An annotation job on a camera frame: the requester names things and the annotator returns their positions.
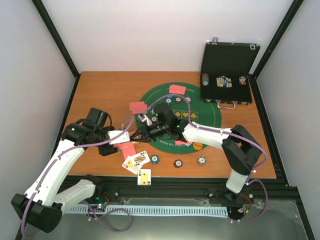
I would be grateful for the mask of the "brown chips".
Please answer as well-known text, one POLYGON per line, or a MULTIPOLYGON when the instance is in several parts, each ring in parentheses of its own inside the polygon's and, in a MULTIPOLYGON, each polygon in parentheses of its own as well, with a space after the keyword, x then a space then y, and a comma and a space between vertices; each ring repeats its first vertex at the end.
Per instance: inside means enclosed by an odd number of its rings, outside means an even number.
POLYGON ((152 121, 153 123, 155 123, 155 122, 158 121, 158 118, 157 118, 156 116, 153 116, 153 117, 151 118, 151 121, 152 121))
POLYGON ((180 97, 176 97, 175 98, 175 102, 178 104, 178 103, 181 103, 182 102, 182 99, 180 97))

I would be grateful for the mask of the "two of hearts card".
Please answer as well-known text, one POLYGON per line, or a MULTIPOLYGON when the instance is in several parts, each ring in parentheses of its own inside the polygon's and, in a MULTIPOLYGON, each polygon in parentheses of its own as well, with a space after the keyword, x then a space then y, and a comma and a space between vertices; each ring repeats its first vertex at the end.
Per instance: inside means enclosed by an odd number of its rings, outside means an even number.
POLYGON ((137 175, 138 170, 142 168, 142 164, 138 161, 135 161, 134 158, 132 156, 128 156, 123 164, 122 167, 128 171, 130 171, 131 173, 133 173, 134 175, 137 175))

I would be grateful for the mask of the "blue 50 chip stack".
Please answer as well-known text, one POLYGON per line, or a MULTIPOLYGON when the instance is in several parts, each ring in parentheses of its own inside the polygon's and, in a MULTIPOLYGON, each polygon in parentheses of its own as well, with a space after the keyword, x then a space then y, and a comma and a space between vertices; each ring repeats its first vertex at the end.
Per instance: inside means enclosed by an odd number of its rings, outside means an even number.
POLYGON ((152 155, 150 157, 150 162, 154 165, 157 165, 160 162, 160 158, 157 155, 152 155))

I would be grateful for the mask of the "two of spades card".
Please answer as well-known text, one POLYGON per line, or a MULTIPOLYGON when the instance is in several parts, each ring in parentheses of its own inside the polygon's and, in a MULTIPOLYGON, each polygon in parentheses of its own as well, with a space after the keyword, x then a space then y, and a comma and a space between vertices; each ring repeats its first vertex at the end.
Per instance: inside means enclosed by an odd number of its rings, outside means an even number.
POLYGON ((138 186, 150 186, 151 185, 152 170, 151 169, 139 169, 137 171, 137 185, 138 186))

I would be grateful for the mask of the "brown 100 chip stack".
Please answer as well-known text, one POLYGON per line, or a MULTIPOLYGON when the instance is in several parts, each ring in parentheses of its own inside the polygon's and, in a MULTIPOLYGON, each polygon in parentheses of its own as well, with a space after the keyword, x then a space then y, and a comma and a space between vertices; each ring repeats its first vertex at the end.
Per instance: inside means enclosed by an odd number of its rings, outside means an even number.
POLYGON ((183 166, 183 162, 182 162, 180 159, 177 159, 177 160, 175 160, 175 161, 173 162, 173 166, 174 166, 175 168, 180 168, 180 167, 183 166))

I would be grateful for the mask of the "blue orange chips top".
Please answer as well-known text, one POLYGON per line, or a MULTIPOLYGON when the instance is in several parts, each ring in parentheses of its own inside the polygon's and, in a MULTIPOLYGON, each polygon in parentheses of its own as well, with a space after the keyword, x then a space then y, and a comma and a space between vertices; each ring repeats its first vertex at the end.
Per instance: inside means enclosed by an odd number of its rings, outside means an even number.
POLYGON ((191 99, 190 97, 185 97, 185 101, 186 101, 187 103, 191 103, 192 99, 191 99))

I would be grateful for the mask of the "blue orange 10 chip stack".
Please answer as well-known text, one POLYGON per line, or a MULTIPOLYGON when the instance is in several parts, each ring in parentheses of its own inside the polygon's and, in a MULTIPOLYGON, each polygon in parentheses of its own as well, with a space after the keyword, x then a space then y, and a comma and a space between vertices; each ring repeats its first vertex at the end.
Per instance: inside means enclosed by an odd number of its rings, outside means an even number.
POLYGON ((198 164, 203 166, 203 165, 205 165, 207 163, 207 160, 206 160, 205 157, 200 156, 200 157, 198 157, 197 162, 198 162, 198 164))

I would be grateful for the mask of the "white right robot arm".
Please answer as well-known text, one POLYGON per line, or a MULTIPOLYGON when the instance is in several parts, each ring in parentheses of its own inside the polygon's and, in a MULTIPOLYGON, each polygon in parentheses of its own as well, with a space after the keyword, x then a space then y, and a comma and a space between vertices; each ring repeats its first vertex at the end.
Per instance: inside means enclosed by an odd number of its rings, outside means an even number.
POLYGON ((144 116, 143 124, 130 136, 132 141, 149 143, 169 135, 175 141, 201 143, 220 149, 231 167, 226 188, 235 194, 241 192, 263 153, 261 146, 242 125, 216 128, 179 119, 165 103, 156 105, 153 112, 157 121, 149 123, 144 116))

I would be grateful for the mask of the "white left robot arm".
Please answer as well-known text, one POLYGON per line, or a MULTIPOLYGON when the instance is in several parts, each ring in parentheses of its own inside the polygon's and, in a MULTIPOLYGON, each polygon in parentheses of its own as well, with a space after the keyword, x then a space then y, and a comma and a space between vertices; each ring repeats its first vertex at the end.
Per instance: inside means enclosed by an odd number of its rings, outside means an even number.
POLYGON ((91 108, 86 118, 68 125, 61 135, 55 153, 37 180, 24 194, 15 194, 11 204, 21 219, 20 230, 26 236, 25 227, 32 225, 49 233, 53 231, 62 216, 83 200, 99 201, 104 187, 100 178, 84 176, 72 187, 58 192, 71 167, 88 147, 98 147, 102 156, 116 153, 108 141, 109 131, 115 128, 106 120, 111 116, 97 108, 91 108))

